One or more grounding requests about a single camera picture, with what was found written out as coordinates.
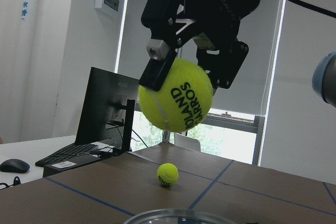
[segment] black keyboard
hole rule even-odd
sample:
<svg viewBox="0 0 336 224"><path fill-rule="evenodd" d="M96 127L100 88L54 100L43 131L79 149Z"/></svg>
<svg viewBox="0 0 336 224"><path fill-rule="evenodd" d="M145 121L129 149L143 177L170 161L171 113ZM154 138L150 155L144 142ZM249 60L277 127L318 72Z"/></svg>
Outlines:
<svg viewBox="0 0 336 224"><path fill-rule="evenodd" d="M37 161L36 166L44 167L45 165L59 163L64 160L76 157L79 153L89 153L90 150L94 150L98 147L96 144L83 144L83 145L74 145L69 144L62 149L50 154L49 156Z"/></svg>

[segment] monitor logo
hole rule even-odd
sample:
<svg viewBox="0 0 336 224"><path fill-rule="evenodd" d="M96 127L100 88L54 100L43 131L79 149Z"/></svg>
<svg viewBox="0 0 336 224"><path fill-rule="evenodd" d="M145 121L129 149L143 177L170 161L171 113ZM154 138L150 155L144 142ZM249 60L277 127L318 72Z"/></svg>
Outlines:
<svg viewBox="0 0 336 224"><path fill-rule="evenodd" d="M125 82L118 82L118 86L121 88L127 88L127 83Z"/></svg>

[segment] white chair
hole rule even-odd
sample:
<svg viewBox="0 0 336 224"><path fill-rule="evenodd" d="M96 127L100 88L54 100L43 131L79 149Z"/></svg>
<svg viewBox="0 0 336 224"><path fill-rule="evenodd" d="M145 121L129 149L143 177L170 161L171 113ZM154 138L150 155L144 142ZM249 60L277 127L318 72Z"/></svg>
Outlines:
<svg viewBox="0 0 336 224"><path fill-rule="evenodd" d="M201 151L201 144L199 140L192 137L184 136L178 133L174 133L174 142L175 145L188 148L195 151Z"/></svg>

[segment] blue joint cap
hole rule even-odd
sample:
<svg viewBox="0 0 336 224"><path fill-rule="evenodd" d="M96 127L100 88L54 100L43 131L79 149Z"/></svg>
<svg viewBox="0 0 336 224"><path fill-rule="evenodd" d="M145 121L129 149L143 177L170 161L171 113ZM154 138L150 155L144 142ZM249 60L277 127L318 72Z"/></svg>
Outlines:
<svg viewBox="0 0 336 224"><path fill-rule="evenodd" d="M328 67L329 62L331 61L331 59L336 55L336 51L335 52L331 52L330 54L328 54L328 56L325 56L320 63L318 64L318 66L316 67L314 74L313 74L313 78L311 80L311 85L313 87L313 90L315 91L315 93L322 97L323 100L327 103L327 101L325 100L324 96L323 96L323 90L322 90L322 83L323 83L323 77L324 77L324 73L326 72L326 69Z"/></svg>

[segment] yellow tennis ball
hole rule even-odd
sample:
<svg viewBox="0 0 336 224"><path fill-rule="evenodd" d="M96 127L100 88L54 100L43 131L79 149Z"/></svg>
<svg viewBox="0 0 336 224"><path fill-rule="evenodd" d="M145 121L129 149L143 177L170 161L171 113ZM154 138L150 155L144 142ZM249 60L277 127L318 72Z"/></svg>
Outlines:
<svg viewBox="0 0 336 224"><path fill-rule="evenodd" d="M213 88L198 65L175 59L158 92L139 86L142 113L156 127L170 132L187 131L201 123L212 103Z"/></svg>
<svg viewBox="0 0 336 224"><path fill-rule="evenodd" d="M178 180L178 170L175 165L165 163L157 169L158 181L164 186L172 186Z"/></svg>

